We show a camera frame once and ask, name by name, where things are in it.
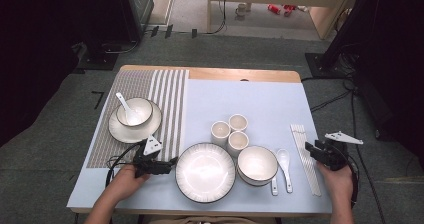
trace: striped placemat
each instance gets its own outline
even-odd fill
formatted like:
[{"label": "striped placemat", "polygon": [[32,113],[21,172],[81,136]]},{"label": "striped placemat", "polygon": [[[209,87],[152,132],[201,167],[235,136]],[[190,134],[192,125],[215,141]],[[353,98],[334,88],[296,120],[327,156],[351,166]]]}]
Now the striped placemat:
[{"label": "striped placemat", "polygon": [[[141,97],[153,101],[162,112],[162,122],[154,137],[162,142],[158,160],[168,161],[179,156],[183,142],[183,110],[188,70],[121,70],[115,77],[106,102],[100,128],[95,137],[87,168],[105,168],[113,156],[121,155],[129,144],[116,140],[109,132],[109,117],[121,105],[115,94],[125,99]],[[137,148],[124,160],[131,161]]]}]

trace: small bowl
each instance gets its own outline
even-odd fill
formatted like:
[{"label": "small bowl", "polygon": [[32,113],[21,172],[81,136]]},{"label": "small bowl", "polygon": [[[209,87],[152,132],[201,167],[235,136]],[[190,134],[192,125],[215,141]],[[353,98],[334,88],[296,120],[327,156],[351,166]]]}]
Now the small bowl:
[{"label": "small bowl", "polygon": [[[149,100],[144,98],[131,98],[126,100],[128,106],[133,109],[135,112],[137,112],[141,117],[141,123],[138,125],[143,124],[149,118],[152,116],[153,113],[153,107]],[[116,117],[118,118],[118,121],[125,126],[138,126],[138,125],[130,125],[127,122],[127,117],[125,115],[125,109],[124,106],[120,105],[118,110],[116,111]]]},{"label": "small bowl", "polygon": [[268,184],[277,174],[277,158],[264,147],[246,147],[237,158],[237,171],[248,184],[263,186]]}]

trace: white cup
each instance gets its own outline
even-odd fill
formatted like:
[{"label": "white cup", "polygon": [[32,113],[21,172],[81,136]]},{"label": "white cup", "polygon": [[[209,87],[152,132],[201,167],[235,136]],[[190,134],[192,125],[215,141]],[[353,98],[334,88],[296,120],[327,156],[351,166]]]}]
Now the white cup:
[{"label": "white cup", "polygon": [[211,127],[211,141],[213,144],[225,148],[230,133],[231,128],[226,122],[217,121]]},{"label": "white cup", "polygon": [[237,16],[244,17],[246,15],[246,7],[247,7],[246,3],[238,4],[238,7],[236,9]]},{"label": "white cup", "polygon": [[231,131],[245,131],[247,128],[247,119],[241,114],[234,114],[228,120]]},{"label": "white cup", "polygon": [[238,157],[240,152],[249,145],[249,137],[246,133],[235,131],[228,137],[227,152],[232,157]]}]

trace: white plate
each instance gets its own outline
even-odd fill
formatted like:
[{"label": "white plate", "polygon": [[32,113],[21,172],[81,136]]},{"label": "white plate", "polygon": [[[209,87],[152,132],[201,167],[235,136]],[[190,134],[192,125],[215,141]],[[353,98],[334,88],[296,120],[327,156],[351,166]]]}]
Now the white plate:
[{"label": "white plate", "polygon": [[162,113],[159,107],[152,101],[152,116],[144,123],[138,126],[125,126],[117,118],[115,108],[109,118],[109,132],[118,141],[124,143],[136,143],[149,137],[156,132],[162,122]]},{"label": "white plate", "polygon": [[180,156],[176,167],[177,185],[189,199],[208,203],[223,198],[236,177],[231,156],[220,146],[196,144]]}]

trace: white chopsticks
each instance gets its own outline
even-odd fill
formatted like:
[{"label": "white chopsticks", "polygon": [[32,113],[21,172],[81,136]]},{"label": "white chopsticks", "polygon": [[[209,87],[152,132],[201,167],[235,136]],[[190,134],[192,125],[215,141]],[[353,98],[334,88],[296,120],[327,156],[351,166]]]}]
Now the white chopsticks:
[{"label": "white chopsticks", "polygon": [[297,150],[299,151],[300,158],[302,159],[303,169],[305,170],[306,177],[308,178],[312,194],[315,196],[321,196],[321,190],[318,185],[311,155],[309,154],[309,151],[305,149],[305,142],[307,141],[305,128],[303,125],[298,124],[291,124],[290,127],[296,142]]}]

